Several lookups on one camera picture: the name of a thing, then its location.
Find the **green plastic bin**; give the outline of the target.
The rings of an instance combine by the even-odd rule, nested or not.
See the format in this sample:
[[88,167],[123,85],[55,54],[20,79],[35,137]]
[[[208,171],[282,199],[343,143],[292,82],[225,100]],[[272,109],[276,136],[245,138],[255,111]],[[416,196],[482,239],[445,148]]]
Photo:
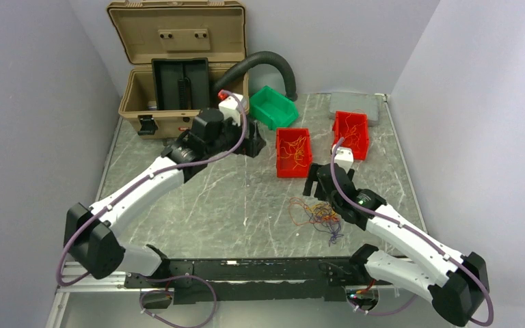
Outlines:
[[293,101],[264,86],[250,96],[250,115],[275,131],[277,128],[288,128],[299,117],[299,112]]

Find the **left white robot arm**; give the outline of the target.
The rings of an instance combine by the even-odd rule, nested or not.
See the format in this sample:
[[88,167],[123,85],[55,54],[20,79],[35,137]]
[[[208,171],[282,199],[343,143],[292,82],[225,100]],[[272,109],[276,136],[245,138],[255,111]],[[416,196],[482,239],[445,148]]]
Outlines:
[[95,279],[129,271],[142,275],[153,287],[164,285],[170,274],[167,256],[152,245],[138,247],[118,237],[160,197],[184,185],[209,163],[229,154],[258,156],[266,142],[257,121],[245,114],[239,120],[237,125],[219,109],[200,112],[192,127],[139,176],[90,206],[72,206],[66,215],[64,252]]

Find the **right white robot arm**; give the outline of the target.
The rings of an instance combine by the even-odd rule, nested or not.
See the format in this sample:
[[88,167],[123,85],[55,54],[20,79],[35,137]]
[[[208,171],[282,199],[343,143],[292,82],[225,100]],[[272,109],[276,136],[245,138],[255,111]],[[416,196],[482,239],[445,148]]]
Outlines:
[[464,255],[430,237],[382,196],[357,189],[353,173],[337,164],[313,163],[303,194],[326,201],[345,222],[390,243],[406,260],[364,244],[349,259],[352,280],[389,282],[427,300],[452,325],[464,327],[472,322],[489,294],[484,258],[475,252]]

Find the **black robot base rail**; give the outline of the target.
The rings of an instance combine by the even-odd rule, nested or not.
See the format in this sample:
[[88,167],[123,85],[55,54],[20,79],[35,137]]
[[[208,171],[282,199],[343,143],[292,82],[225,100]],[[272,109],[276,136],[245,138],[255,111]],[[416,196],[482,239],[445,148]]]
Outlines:
[[347,256],[307,258],[172,259],[164,273],[146,279],[127,273],[128,289],[168,288],[174,304],[202,301],[322,299],[345,301],[347,294],[376,283]]

